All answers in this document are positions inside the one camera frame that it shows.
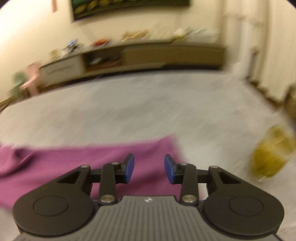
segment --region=yellow plastic bag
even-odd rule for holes
[[[268,180],[290,160],[295,149],[296,140],[292,135],[279,125],[271,127],[253,152],[252,173],[259,181]]]

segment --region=chair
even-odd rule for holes
[[[23,71],[18,71],[13,75],[13,82],[15,83],[15,87],[12,88],[9,93],[13,95],[16,100],[21,100],[22,96],[20,93],[20,87],[28,81],[27,76]]]
[[[38,62],[34,62],[25,68],[25,73],[29,80],[20,86],[20,90],[28,89],[31,96],[39,94],[37,86],[41,84],[40,66]]]

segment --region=cabinet door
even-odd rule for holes
[[[195,46],[145,46],[131,47],[123,51],[123,61],[126,65],[165,63],[220,67],[223,57],[223,49]]]
[[[48,85],[81,78],[84,72],[81,55],[41,67],[41,74]]]

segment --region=logo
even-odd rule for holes
[[[145,202],[147,202],[147,203],[150,203],[150,202],[152,202],[152,201],[153,201],[153,199],[152,199],[152,198],[150,198],[150,197],[148,197],[147,199],[144,199],[144,201],[145,201]]]

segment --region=pink chair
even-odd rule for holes
[[[25,69],[25,74],[29,80],[20,86],[20,90],[28,89],[31,96],[39,94],[37,86],[41,84],[40,66],[40,63],[34,62],[28,65]]]

